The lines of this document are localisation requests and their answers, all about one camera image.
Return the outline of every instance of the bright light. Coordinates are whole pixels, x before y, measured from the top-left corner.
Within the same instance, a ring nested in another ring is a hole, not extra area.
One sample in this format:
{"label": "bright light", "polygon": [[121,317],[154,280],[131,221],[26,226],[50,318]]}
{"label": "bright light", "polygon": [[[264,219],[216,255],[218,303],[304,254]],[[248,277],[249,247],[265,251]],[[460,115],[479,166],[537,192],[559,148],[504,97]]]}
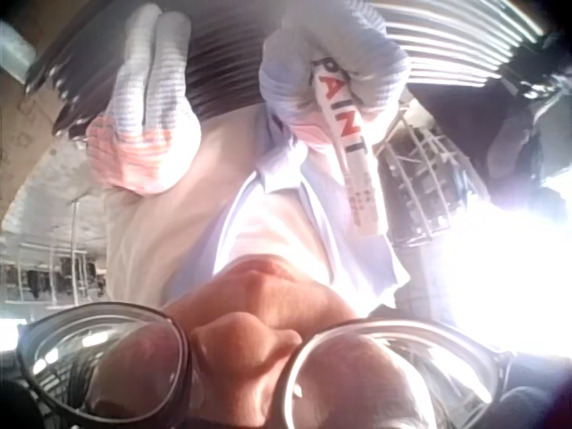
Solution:
{"label": "bright light", "polygon": [[501,348],[572,357],[571,250],[565,228],[527,213],[474,207],[446,249],[458,327]]}
{"label": "bright light", "polygon": [[546,180],[544,186],[556,190],[566,200],[568,205],[568,219],[572,225],[572,219],[570,219],[572,218],[572,168],[557,176],[550,177]]}
{"label": "bright light", "polygon": [[429,349],[429,354],[433,358],[435,365],[442,372],[457,379],[459,383],[473,391],[485,404],[492,402],[491,393],[483,386],[479,377],[475,374],[475,370],[467,362],[456,357],[446,349]]}
{"label": "bright light", "polygon": [[26,323],[24,319],[0,319],[0,351],[12,351],[18,347],[18,325]]}
{"label": "bright light", "polygon": [[49,353],[47,353],[45,360],[49,365],[52,365],[57,362],[57,359],[59,358],[60,354],[58,353],[57,349],[52,349]]}
{"label": "bright light", "polygon": [[34,373],[34,375],[38,375],[39,373],[44,371],[46,367],[47,367],[46,361],[44,359],[40,359],[34,364],[34,367],[32,368],[32,373]]}
{"label": "bright light", "polygon": [[81,340],[83,347],[93,347],[109,340],[109,332],[98,332]]}

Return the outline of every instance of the black eyeglass frame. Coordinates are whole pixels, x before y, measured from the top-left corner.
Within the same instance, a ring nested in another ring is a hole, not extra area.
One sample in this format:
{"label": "black eyeglass frame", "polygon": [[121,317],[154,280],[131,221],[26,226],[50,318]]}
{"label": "black eyeglass frame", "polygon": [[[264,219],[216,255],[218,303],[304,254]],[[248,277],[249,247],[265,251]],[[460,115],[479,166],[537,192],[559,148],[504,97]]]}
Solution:
{"label": "black eyeglass frame", "polygon": [[[142,313],[161,317],[166,322],[170,323],[177,333],[178,339],[181,343],[180,376],[173,386],[170,396],[164,400],[164,403],[149,415],[128,420],[113,420],[103,419],[96,416],[86,417],[80,415],[78,411],[63,404],[61,401],[54,399],[46,393],[38,384],[36,377],[31,373],[29,366],[26,363],[26,353],[29,353],[29,350],[26,350],[27,342],[29,341],[27,336],[39,326],[48,326],[50,323],[53,323],[54,320],[57,320],[57,323],[61,324],[62,322],[59,322],[59,319],[69,322],[70,320],[80,320],[92,315],[120,315],[121,313],[125,313],[126,310],[136,310]],[[324,341],[338,335],[343,335],[344,333],[382,333],[382,331],[379,330],[380,327],[392,328],[393,331],[395,331],[396,328],[401,328],[402,331],[404,329],[405,331],[407,329],[413,329],[432,333],[433,335],[439,336],[441,339],[446,339],[450,345],[455,347],[457,351],[460,351],[461,356],[470,353],[472,356],[478,355],[480,357],[480,362],[486,362],[486,365],[489,367],[489,375],[496,379],[495,392],[492,395],[491,403],[482,410],[479,410],[476,416],[472,416],[472,420],[467,428],[473,426],[474,423],[476,423],[501,397],[509,370],[509,364],[515,356],[514,354],[494,351],[467,337],[465,334],[450,328],[449,326],[437,324],[431,321],[415,318],[406,319],[402,317],[395,319],[386,317],[356,319],[323,330],[305,341],[299,349],[292,354],[288,364],[282,371],[281,377],[274,391],[273,406],[271,409],[271,420],[273,423],[277,425],[278,422],[276,420],[280,420],[281,427],[295,429],[292,420],[291,405],[294,381],[312,349],[319,346]],[[192,378],[192,358],[189,351],[189,344],[187,343],[184,331],[180,326],[177,325],[171,317],[160,311],[154,310],[153,308],[126,303],[105,302],[87,304],[85,306],[64,310],[61,313],[48,316],[33,324],[25,326],[18,343],[18,348],[16,349],[16,357],[22,375],[29,384],[29,387],[55,414],[72,425],[77,425],[84,429],[108,429],[110,427],[124,429],[170,429],[173,427],[181,427],[187,423],[186,417],[192,389],[191,383],[186,383]]]}

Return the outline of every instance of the nose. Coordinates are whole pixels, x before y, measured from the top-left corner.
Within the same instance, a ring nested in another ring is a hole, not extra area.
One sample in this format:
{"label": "nose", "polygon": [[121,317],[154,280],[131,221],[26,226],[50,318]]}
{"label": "nose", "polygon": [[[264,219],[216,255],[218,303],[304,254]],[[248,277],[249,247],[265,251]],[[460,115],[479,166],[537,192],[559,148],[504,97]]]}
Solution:
{"label": "nose", "polygon": [[278,378],[300,336],[269,328],[253,315],[232,313],[195,329],[189,339],[203,392],[197,417],[225,425],[264,425]]}

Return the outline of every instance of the glove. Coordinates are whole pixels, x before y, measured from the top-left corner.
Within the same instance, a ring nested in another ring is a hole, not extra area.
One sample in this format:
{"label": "glove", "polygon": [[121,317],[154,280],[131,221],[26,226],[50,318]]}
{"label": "glove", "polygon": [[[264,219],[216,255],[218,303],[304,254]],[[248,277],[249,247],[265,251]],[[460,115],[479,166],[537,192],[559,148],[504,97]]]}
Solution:
{"label": "glove", "polygon": [[265,42],[263,98],[299,139],[327,150],[331,137],[315,101],[312,61],[317,52],[330,55],[349,76],[366,142],[379,143],[410,72],[405,51],[387,38],[383,17],[361,0],[290,0],[289,8],[284,28]]}
{"label": "glove", "polygon": [[185,97],[190,22],[145,4],[127,27],[111,101],[87,130],[88,157],[104,184],[156,194],[181,179],[201,140]]}

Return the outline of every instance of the wire cage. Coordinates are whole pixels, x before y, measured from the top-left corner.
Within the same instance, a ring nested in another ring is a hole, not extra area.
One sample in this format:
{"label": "wire cage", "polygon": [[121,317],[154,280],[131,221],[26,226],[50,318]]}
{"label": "wire cage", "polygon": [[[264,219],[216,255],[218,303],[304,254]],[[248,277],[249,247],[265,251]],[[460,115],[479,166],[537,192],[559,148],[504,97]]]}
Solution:
{"label": "wire cage", "polygon": [[449,230],[486,187],[470,161],[437,126],[414,128],[402,109],[378,151],[390,239],[415,247]]}

